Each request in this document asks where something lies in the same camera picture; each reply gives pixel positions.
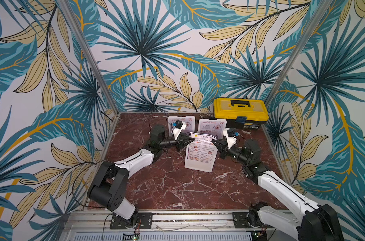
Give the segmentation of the yellow header menu sheet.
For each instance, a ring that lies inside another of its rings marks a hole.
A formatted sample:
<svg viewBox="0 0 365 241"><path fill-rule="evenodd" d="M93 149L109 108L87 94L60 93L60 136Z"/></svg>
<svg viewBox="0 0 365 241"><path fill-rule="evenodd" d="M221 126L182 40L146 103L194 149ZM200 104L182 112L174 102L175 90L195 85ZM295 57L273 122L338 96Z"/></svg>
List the yellow header menu sheet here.
<svg viewBox="0 0 365 241"><path fill-rule="evenodd" d="M195 138L195 141L187 146L186 159L194 163L213 164L218 150L212 143L212 139L216 139L216 137L193 132L189 136Z"/></svg>

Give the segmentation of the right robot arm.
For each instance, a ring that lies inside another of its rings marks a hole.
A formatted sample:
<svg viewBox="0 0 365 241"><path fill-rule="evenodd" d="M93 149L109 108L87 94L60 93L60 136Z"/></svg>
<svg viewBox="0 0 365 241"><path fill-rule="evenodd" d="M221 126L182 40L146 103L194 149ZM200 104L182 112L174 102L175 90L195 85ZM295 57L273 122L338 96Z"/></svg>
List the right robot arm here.
<svg viewBox="0 0 365 241"><path fill-rule="evenodd" d="M242 147L235 141L213 140L219 157L234 158L241 163L245 176L271 193L285 205L291 215L260 202L249 207L245 222L253 228L271 226L297 241L342 241L344 236L337 212L328 204L320 205L296 191L270 170L260 159L261 148L255 140L246 140Z"/></svg>

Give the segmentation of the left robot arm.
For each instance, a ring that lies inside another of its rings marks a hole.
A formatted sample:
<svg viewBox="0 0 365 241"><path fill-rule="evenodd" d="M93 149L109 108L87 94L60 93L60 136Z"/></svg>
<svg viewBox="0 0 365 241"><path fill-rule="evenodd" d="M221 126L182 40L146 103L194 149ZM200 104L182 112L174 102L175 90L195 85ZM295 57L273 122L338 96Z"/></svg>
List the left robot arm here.
<svg viewBox="0 0 365 241"><path fill-rule="evenodd" d="M150 131L150 138L136 154L115 163L103 161L88 189L91 201L113 213L113 220L126 227L139 223L138 208L125 198L128 180L141 169L155 163L164 149L175 147L178 151L194 141L182 133L186 123L177 120L172 125L172 136L167 138L163 125Z"/></svg>

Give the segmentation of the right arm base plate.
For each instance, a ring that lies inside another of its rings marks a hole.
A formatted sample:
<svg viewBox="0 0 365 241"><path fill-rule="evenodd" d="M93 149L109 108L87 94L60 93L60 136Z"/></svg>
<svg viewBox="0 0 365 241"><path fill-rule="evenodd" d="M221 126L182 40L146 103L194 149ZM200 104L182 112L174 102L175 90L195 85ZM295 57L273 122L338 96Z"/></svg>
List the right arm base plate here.
<svg viewBox="0 0 365 241"><path fill-rule="evenodd" d="M272 226L263 224L256 213L238 211L232 213L232 220L236 229L270 229Z"/></svg>

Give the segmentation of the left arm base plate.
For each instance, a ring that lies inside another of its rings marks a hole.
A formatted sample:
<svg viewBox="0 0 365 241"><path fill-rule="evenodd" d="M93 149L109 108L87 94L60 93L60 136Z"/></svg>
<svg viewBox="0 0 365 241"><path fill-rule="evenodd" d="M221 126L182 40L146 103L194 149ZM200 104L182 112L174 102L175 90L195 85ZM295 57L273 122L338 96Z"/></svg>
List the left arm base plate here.
<svg viewBox="0 0 365 241"><path fill-rule="evenodd" d="M126 220L118 214L114 214L111 220L111 230L129 230L129 229L140 229L149 230L151 229L153 221L153 213L151 212L135 212L134 215Z"/></svg>

